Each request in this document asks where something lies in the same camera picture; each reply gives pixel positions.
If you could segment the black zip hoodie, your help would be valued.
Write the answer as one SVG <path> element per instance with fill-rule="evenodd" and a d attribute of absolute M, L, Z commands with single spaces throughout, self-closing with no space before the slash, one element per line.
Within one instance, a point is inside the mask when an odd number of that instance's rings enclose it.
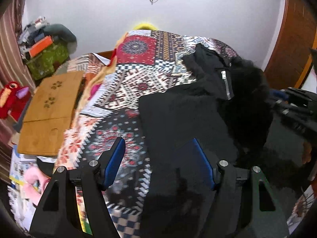
<path fill-rule="evenodd" d="M 285 218 L 306 188 L 295 164 L 302 138 L 273 112 L 263 71 L 240 57 L 223 58 L 202 44 L 182 58 L 195 81 L 142 96 L 139 111 L 152 175 L 140 220 L 141 237 L 200 237 L 212 191 L 182 147 L 197 139 L 237 168 L 258 166 Z"/>

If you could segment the orange box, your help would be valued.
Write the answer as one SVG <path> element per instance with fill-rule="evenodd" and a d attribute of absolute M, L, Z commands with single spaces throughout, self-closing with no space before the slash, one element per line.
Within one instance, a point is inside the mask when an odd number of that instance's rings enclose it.
<path fill-rule="evenodd" d="M 39 53 L 41 53 L 45 48 L 50 46 L 53 43 L 53 39 L 51 36 L 45 36 L 42 40 L 35 43 L 30 49 L 29 49 L 29 55 L 30 58 L 35 57 Z"/>

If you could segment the green patterned storage box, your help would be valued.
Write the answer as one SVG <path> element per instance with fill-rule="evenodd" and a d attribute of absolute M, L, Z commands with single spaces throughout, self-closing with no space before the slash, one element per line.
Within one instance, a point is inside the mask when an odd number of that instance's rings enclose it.
<path fill-rule="evenodd" d="M 35 81 L 52 75 L 69 57 L 68 47 L 64 41 L 53 43 L 42 52 L 26 61 L 26 65 Z"/>

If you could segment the dark grey cushion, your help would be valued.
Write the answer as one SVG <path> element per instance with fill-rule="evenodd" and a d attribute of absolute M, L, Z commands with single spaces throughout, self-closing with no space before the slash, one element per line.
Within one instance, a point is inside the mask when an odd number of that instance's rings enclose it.
<path fill-rule="evenodd" d="M 74 33 L 62 24 L 46 25 L 43 28 L 43 33 L 45 36 L 57 36 L 65 42 L 77 42 Z"/>

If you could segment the wooden door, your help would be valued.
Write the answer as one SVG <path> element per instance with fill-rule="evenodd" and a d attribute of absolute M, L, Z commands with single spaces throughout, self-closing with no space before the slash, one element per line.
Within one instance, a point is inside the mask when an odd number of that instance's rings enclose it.
<path fill-rule="evenodd" d="M 270 88 L 300 88 L 311 70 L 316 20 L 302 0 L 285 0 L 281 29 L 264 75 Z"/>

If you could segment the striped red gold curtain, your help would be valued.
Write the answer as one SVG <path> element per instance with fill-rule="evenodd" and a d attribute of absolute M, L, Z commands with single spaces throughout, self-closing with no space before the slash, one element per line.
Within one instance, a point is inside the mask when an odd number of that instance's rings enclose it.
<path fill-rule="evenodd" d="M 1 88 L 11 81 L 35 89 L 28 68 L 23 64 L 17 38 L 22 31 L 25 0 L 12 0 L 1 16 Z M 1 180 L 10 183 L 11 147 L 8 141 L 13 134 L 12 123 L 1 120 Z"/>

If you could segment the patchwork patterned bedspread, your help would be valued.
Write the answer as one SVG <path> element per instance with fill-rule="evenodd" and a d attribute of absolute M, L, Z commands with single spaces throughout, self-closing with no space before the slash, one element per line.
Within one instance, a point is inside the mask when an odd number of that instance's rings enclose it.
<path fill-rule="evenodd" d="M 116 138 L 124 139 L 126 150 L 115 181 L 102 192 L 119 237 L 141 237 L 141 214 L 153 172 L 139 99 L 193 83 L 195 78 L 182 58 L 193 54 L 198 44 L 226 59 L 239 57 L 217 40 L 141 30 L 122 37 L 109 65 L 84 68 L 94 78 L 85 87 L 72 127 L 64 133 L 56 166 L 76 169 L 84 162 L 98 160 Z M 82 188 L 77 186 L 75 192 L 88 220 Z"/>

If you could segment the bamboo lap desk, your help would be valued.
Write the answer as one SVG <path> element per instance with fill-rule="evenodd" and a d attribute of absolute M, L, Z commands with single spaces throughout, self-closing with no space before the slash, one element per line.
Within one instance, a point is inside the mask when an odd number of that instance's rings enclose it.
<path fill-rule="evenodd" d="M 20 154 L 56 156 L 70 128 L 83 71 L 43 79 L 23 119 L 17 151 Z"/>

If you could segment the red plush toy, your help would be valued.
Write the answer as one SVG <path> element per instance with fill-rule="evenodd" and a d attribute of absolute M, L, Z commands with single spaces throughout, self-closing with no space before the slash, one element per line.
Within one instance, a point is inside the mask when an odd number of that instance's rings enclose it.
<path fill-rule="evenodd" d="M 30 88 L 17 82 L 9 82 L 1 89 L 1 119 L 10 116 L 17 122 L 31 98 Z"/>

